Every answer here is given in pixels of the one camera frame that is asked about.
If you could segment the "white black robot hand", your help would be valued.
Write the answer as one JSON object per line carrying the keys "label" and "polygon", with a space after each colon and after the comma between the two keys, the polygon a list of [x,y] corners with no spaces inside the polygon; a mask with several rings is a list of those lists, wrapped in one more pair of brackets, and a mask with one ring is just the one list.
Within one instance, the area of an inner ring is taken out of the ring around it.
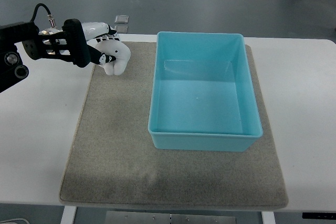
{"label": "white black robot hand", "polygon": [[117,31],[110,25],[100,22],[81,23],[77,19],[68,19],[64,22],[62,30],[66,34],[67,50],[74,65],[83,68],[91,62],[102,65],[116,61],[115,55],[103,53],[87,44],[92,39],[97,39],[98,42],[109,39],[118,41]]}

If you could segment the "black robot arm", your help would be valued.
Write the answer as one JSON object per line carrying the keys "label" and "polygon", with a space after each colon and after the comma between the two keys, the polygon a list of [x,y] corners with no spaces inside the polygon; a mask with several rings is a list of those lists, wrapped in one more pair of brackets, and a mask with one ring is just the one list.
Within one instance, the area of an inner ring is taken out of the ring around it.
{"label": "black robot arm", "polygon": [[[46,10],[51,24],[51,28],[46,31],[40,31],[34,23],[40,7]],[[65,54],[68,50],[65,36],[66,33],[56,29],[51,11],[43,3],[35,6],[30,21],[1,25],[1,92],[21,82],[29,75],[28,67],[23,64],[18,52],[17,43],[22,43],[26,53],[33,60],[46,58],[69,62]]]}

